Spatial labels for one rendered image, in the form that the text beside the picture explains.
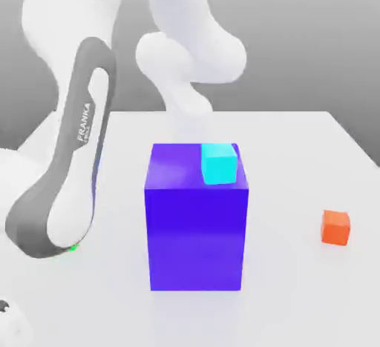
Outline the large blue box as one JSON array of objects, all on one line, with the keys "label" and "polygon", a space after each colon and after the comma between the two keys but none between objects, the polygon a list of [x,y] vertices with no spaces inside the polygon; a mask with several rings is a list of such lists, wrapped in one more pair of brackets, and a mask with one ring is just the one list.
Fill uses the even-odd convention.
[{"label": "large blue box", "polygon": [[207,185],[199,144],[155,144],[145,179],[153,291],[241,288],[249,185],[237,159],[232,184]]}]

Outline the small cyan cube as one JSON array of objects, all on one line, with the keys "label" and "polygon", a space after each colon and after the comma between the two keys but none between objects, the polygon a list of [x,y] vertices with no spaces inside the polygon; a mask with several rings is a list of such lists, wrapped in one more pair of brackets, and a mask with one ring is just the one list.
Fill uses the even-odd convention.
[{"label": "small cyan cube", "polygon": [[207,185],[235,183],[237,169],[238,155],[231,143],[201,145],[201,171]]}]

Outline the small orange cube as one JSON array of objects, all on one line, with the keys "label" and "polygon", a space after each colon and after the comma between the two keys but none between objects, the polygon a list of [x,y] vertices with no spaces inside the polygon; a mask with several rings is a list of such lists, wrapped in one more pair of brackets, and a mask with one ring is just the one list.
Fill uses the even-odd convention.
[{"label": "small orange cube", "polygon": [[324,210],[321,223],[321,241],[345,246],[350,236],[350,217],[347,212]]}]

